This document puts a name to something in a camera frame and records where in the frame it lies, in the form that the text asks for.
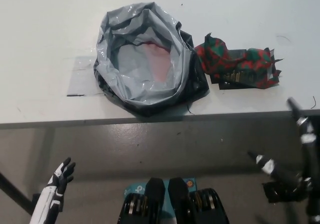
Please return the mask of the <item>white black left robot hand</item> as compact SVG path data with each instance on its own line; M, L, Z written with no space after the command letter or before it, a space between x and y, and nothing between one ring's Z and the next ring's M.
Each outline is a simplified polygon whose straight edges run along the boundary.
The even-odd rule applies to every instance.
M73 180L75 162L68 157L52 174L35 205L30 224L54 224L63 210L68 183Z

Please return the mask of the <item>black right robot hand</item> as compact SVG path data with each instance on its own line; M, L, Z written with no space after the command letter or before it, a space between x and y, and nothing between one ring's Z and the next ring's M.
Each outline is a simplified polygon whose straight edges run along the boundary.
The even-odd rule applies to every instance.
M296 123L303 160L301 174L293 174L274 159L248 151L256 165L273 179L263 184L264 193L270 203L301 202L307 199L306 215L309 224L320 222L320 135L316 133L309 117L304 115L298 103L287 99Z

